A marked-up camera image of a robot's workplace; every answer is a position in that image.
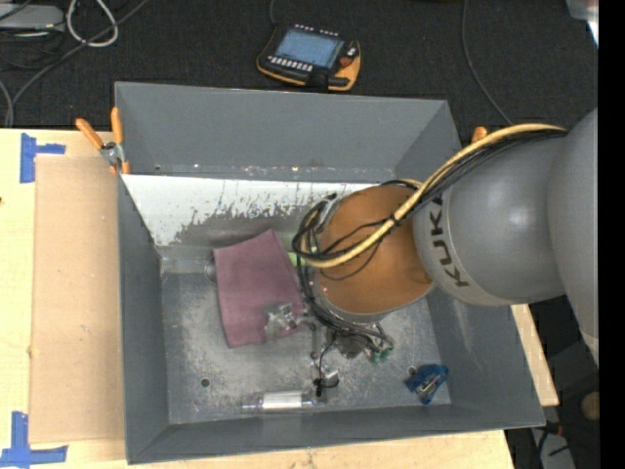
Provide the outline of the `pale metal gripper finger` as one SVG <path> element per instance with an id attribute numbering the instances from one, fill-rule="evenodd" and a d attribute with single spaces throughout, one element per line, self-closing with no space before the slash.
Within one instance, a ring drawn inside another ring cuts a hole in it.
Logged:
<path id="1" fill-rule="evenodd" d="M 332 389 L 340 382 L 339 371 L 326 362 L 314 362 L 311 366 L 311 378 L 316 389 Z"/>
<path id="2" fill-rule="evenodd" d="M 263 309 L 264 332 L 267 339 L 278 339 L 299 331 L 306 315 L 304 308 L 295 308 L 292 303 L 276 303 Z"/>

